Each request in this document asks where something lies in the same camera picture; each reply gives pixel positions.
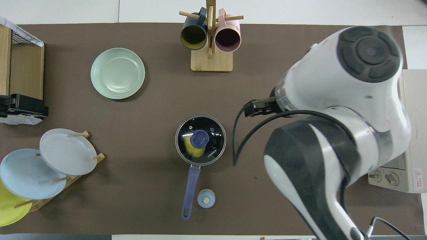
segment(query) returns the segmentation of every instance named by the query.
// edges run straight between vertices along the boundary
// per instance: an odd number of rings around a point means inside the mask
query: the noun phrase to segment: pink mug
[[[227,17],[231,15],[226,14],[225,9],[220,9],[215,31],[215,45],[219,50],[230,53],[240,47],[242,37],[239,20],[225,21],[224,18]]]

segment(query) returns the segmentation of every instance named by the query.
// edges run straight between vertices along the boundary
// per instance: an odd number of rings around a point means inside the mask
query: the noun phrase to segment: green plate
[[[144,78],[142,60],[126,48],[109,49],[101,53],[92,64],[92,84],[107,98],[132,96],[141,88]]]

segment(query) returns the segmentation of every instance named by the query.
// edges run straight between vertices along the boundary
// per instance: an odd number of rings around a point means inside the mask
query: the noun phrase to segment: yellow plate
[[[32,203],[19,208],[15,205],[28,201],[7,190],[0,181],[0,227],[12,224],[23,218],[32,206]]]

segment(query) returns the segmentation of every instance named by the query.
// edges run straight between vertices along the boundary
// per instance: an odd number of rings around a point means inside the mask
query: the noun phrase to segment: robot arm
[[[321,240],[366,238],[336,194],[408,147],[410,123],[397,90],[401,67],[402,53],[387,34],[347,28],[313,45],[274,96],[245,111],[266,114],[277,104],[334,119],[311,116],[278,128],[264,153],[271,180]]]

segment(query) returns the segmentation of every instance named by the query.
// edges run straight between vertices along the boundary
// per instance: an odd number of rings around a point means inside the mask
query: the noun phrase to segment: white paper
[[[29,124],[36,125],[41,122],[40,118],[34,116],[25,116],[25,115],[8,115],[7,117],[0,117],[0,123],[6,123],[9,125],[18,125],[18,124]]]

